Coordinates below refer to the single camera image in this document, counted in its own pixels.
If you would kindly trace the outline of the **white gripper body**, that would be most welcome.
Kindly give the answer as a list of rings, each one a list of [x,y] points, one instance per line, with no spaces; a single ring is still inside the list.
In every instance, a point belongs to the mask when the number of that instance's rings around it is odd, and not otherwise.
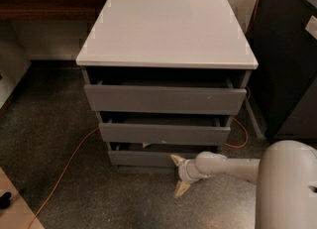
[[[195,183],[202,178],[202,173],[197,169],[194,160],[185,160],[178,167],[178,174],[185,183]]]

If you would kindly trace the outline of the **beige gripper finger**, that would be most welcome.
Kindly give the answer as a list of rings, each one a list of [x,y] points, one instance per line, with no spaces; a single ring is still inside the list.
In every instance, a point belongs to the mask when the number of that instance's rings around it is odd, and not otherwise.
[[[172,159],[173,163],[177,166],[180,167],[181,165],[184,164],[185,158],[179,156],[179,155],[171,155],[170,158]]]
[[[190,183],[186,183],[184,181],[179,180],[176,184],[174,197],[181,197],[188,189],[190,188]]]

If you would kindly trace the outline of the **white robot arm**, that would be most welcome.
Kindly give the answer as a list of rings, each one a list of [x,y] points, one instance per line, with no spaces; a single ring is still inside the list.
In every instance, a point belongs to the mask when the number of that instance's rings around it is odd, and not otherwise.
[[[317,229],[317,150],[306,144],[275,142],[259,159],[211,152],[171,159],[179,176],[175,196],[200,179],[227,174],[257,186],[255,229]]]

